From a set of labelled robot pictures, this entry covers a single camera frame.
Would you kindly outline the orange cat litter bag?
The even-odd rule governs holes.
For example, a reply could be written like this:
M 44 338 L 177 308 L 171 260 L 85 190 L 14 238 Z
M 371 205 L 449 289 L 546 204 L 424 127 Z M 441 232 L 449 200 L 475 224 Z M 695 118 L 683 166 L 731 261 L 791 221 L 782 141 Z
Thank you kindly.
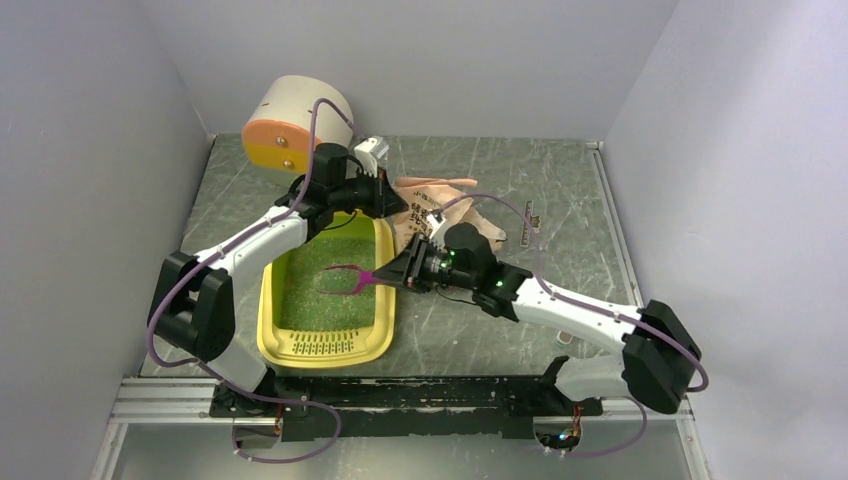
M 395 251 L 400 253 L 416 233 L 429 235 L 432 228 L 427 224 L 429 211 L 441 208 L 464 194 L 460 187 L 476 187 L 478 182 L 471 178 L 438 179 L 428 177 L 398 177 L 395 192 L 408 204 L 408 210 L 392 217 Z M 475 207 L 473 200 L 466 198 L 451 206 L 446 213 L 453 225 L 467 222 L 485 236 L 493 252 L 497 253 L 507 239 L 504 230 L 485 219 Z

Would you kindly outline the magenta plastic scoop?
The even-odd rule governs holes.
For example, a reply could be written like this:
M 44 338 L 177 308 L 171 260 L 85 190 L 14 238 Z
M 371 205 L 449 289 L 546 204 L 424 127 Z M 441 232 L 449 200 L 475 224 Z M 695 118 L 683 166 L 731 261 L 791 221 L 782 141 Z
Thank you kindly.
M 371 270 L 346 264 L 332 265 L 320 270 L 314 286 L 323 294 L 357 295 L 380 283 Z

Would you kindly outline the round cream drawer cabinet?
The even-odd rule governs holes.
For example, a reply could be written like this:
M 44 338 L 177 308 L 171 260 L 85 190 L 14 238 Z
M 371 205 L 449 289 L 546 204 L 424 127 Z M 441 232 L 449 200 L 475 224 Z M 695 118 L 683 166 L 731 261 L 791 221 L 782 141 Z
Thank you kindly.
M 244 125 L 242 144 L 251 163 L 268 172 L 304 174 L 309 135 L 315 143 L 347 145 L 354 116 L 348 101 L 331 85 L 306 76 L 276 79 Z

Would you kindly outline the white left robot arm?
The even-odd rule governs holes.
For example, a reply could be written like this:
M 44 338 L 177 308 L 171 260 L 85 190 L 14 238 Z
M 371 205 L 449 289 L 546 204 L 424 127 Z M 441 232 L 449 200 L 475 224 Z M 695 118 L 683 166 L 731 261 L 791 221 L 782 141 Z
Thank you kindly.
M 406 210 L 378 160 L 389 150 L 381 137 L 370 137 L 354 149 L 319 144 L 309 175 L 301 175 L 289 191 L 259 219 L 220 244 L 193 255 L 170 254 L 157 280 L 147 327 L 147 348 L 160 338 L 187 353 L 187 362 L 216 374 L 237 390 L 237 403 L 261 416 L 277 400 L 275 372 L 255 357 L 235 335 L 240 293 L 264 268 L 327 229 L 337 212 L 360 211 L 379 219 Z

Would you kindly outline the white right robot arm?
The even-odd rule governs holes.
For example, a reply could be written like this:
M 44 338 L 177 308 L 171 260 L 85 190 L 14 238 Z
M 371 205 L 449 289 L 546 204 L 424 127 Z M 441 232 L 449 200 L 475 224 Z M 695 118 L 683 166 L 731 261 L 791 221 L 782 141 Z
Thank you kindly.
M 440 241 L 415 235 L 373 276 L 416 293 L 465 289 L 477 307 L 495 318 L 550 327 L 603 350 L 601 357 L 555 364 L 554 378 L 539 389 L 550 413 L 565 413 L 589 398 L 629 397 L 655 412 L 673 414 L 693 389 L 701 351 L 668 304 L 622 305 L 558 287 L 498 259 L 488 240 L 467 223 L 449 227 Z

